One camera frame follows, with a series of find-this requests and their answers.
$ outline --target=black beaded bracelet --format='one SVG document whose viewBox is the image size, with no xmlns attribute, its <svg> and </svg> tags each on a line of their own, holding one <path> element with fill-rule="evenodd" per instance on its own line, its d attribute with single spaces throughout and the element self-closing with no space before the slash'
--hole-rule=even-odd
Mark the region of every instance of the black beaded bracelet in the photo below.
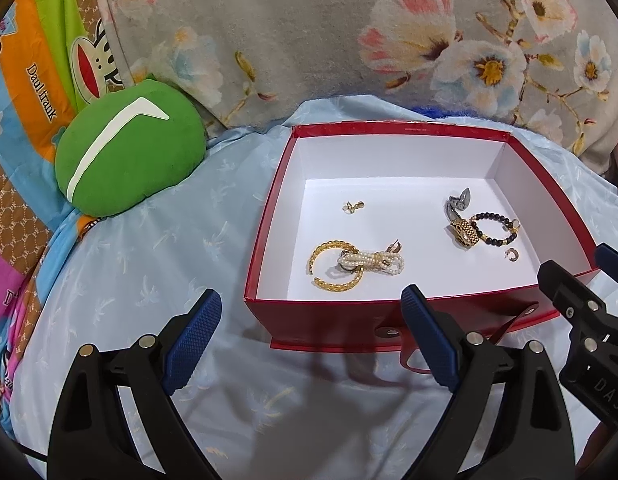
<svg viewBox="0 0 618 480">
<path fill-rule="evenodd" d="M 502 240 L 488 237 L 486 234 L 480 231 L 480 229 L 478 229 L 477 221 L 483 219 L 495 220 L 496 222 L 500 222 L 509 230 L 509 232 L 511 232 L 511 234 L 508 238 L 502 238 Z M 513 240 L 518 238 L 518 230 L 520 229 L 520 221 L 518 219 L 509 220 L 508 218 L 496 213 L 478 213 L 477 215 L 473 215 L 469 219 L 469 222 L 471 223 L 471 227 L 475 229 L 475 233 L 489 245 L 502 247 L 503 245 L 510 244 Z"/>
</svg>

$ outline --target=red box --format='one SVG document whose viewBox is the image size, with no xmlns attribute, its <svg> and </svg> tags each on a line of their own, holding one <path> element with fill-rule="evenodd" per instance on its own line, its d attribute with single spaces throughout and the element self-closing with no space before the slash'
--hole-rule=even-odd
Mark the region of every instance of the red box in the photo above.
<svg viewBox="0 0 618 480">
<path fill-rule="evenodd" d="M 487 211 L 520 220 L 511 245 L 517 262 L 504 247 L 457 245 L 444 204 L 466 186 L 472 198 L 464 218 Z M 342 210 L 358 200 L 364 209 Z M 485 232 L 500 226 L 483 222 Z M 306 261 L 322 242 L 378 251 L 395 238 L 405 260 L 398 276 L 366 272 L 352 290 L 333 293 L 308 275 Z M 397 121 L 297 126 L 265 205 L 244 299 L 272 348 L 391 351 L 407 345 L 398 298 L 409 283 L 466 331 L 489 335 L 527 313 L 512 327 L 519 330 L 558 315 L 538 290 L 539 265 L 553 259 L 588 283 L 598 271 L 594 249 L 562 189 L 511 134 Z M 327 254 L 319 259 L 334 259 Z"/>
</svg>

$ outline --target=light blue bed sheet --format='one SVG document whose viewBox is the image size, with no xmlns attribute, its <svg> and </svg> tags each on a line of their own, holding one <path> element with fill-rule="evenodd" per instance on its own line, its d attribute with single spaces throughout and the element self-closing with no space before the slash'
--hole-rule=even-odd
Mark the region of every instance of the light blue bed sheet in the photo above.
<svg viewBox="0 0 618 480">
<path fill-rule="evenodd" d="M 303 104 L 265 135 L 231 130 L 194 173 L 171 189 L 96 225 L 72 253 L 17 371 L 12 419 L 18 439 L 46 452 L 54 409 L 78 348 L 125 348 L 157 333 L 212 287 L 223 318 L 189 385 L 174 404 L 225 480 L 400 478 L 426 443 L 450 395 L 431 377 L 407 372 L 394 352 L 310 354 L 269 348 L 243 303 L 251 249 L 273 174 L 300 123 L 426 117 L 369 96 Z M 557 179 L 596 242 L 618 249 L 618 190 L 535 134 L 471 118 L 450 123 L 506 129 Z M 618 286 L 604 275 L 593 289 L 618 314 Z M 522 330 L 505 343 L 542 341 L 563 366 L 569 325 L 562 319 Z M 487 444 L 501 392 L 465 465 Z M 566 395 L 577 453 L 597 421 Z M 145 463 L 159 464 L 131 399 L 124 406 Z M 43 470 L 39 463 L 36 468 Z"/>
</svg>

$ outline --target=blue textured pad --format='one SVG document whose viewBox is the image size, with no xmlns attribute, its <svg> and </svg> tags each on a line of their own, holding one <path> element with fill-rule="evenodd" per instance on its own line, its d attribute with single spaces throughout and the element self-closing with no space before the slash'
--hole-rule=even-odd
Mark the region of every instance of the blue textured pad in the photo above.
<svg viewBox="0 0 618 480">
<path fill-rule="evenodd" d="M 193 370 L 214 335 L 222 311 L 220 295 L 213 291 L 171 347 L 165 359 L 163 377 L 163 390 L 168 396 L 187 386 Z"/>
<path fill-rule="evenodd" d="M 460 384 L 455 349 L 423 303 L 423 299 L 419 298 L 410 286 L 403 290 L 401 309 L 404 321 L 418 343 L 436 382 L 454 392 Z"/>
<path fill-rule="evenodd" d="M 600 244 L 594 253 L 596 265 L 618 284 L 618 252 L 607 244 Z"/>
</svg>

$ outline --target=green pillow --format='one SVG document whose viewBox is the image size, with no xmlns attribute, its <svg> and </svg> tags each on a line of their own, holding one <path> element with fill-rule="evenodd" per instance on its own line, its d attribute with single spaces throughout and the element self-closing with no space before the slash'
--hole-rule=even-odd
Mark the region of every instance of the green pillow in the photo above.
<svg viewBox="0 0 618 480">
<path fill-rule="evenodd" d="M 118 214 L 185 179 L 205 155 L 196 108 L 147 79 L 81 110 L 58 143 L 56 179 L 82 213 Z"/>
</svg>

